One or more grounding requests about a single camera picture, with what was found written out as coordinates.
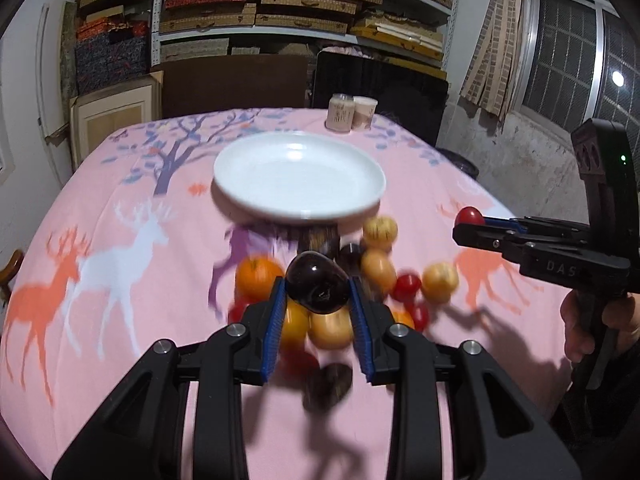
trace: plate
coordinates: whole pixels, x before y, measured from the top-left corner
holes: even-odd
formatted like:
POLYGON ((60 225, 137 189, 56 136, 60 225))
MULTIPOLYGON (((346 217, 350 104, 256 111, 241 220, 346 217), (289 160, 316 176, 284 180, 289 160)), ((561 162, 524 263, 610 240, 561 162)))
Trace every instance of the plate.
POLYGON ((254 212, 290 220, 330 220, 376 205, 385 173, 346 142, 305 132, 236 140, 213 166, 218 187, 254 212))

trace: screw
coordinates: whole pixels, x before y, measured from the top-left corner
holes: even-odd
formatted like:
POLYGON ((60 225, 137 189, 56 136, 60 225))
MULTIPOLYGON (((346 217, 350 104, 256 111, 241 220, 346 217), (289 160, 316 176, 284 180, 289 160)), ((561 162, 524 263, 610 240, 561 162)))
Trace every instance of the screw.
POLYGON ((166 354, 174 346, 174 343, 168 339, 159 339, 154 343, 154 352, 156 354, 166 354))
POLYGON ((240 337, 246 332, 246 327, 242 323, 232 323, 226 327, 226 333, 231 337, 240 337))
POLYGON ((478 355, 482 351, 482 345, 478 341, 465 341, 462 343, 462 349, 469 355, 478 355))
POLYGON ((396 323, 389 327, 389 332, 396 337, 404 337, 409 333, 409 328, 406 325, 396 323))

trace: curtain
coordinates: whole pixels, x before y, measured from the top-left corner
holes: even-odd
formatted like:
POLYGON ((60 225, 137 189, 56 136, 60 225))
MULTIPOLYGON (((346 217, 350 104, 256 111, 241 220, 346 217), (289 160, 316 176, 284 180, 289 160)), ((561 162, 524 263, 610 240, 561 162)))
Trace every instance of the curtain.
POLYGON ((462 97, 503 120, 514 95, 522 0, 490 0, 462 97))

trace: pink cloth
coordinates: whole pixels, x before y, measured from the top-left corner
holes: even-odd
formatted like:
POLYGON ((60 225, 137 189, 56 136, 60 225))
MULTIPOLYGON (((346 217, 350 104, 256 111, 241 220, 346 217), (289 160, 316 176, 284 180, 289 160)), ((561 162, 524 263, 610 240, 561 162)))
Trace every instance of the pink cloth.
MULTIPOLYGON (((460 288, 434 316, 429 336, 451 346, 478 340, 545 415, 552 413, 568 383, 559 315, 565 290, 451 238, 462 206, 486 216, 510 213, 388 119, 376 116, 371 131, 339 135, 324 128, 325 117, 325 110, 254 109, 139 124, 115 132, 82 164, 34 236, 2 337, 0 412, 46 475, 155 340, 203 341, 225 324, 239 258, 270 252, 284 267, 292 259, 295 247, 268 228, 248 229, 255 219, 211 186, 221 149, 273 130, 336 137, 375 157, 388 180, 380 213, 399 225, 396 268, 420 272, 449 261, 460 272, 460 288)), ((349 237, 357 238, 357 229, 349 237)), ((252 478, 385 477, 392 395, 365 382, 353 351, 338 358, 353 364, 353 390, 323 420, 305 414, 299 391, 277 383, 243 388, 252 478)), ((320 352, 319 359, 336 355, 320 352)), ((444 449, 447 456, 450 446, 444 449)), ((447 458, 445 464, 450 478, 447 458)))

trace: black trash bin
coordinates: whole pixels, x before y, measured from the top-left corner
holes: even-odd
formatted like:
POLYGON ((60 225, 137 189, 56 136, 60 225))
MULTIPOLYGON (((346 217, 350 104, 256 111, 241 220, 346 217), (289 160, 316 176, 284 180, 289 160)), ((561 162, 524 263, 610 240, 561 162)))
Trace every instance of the black trash bin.
POLYGON ((436 150, 447 157, 447 160, 456 168, 458 168, 463 173, 468 174, 468 176, 470 176, 473 180, 478 179, 480 170, 478 170, 478 167, 470 160, 467 160, 462 155, 456 152, 452 152, 451 150, 445 150, 444 148, 436 148, 436 150))

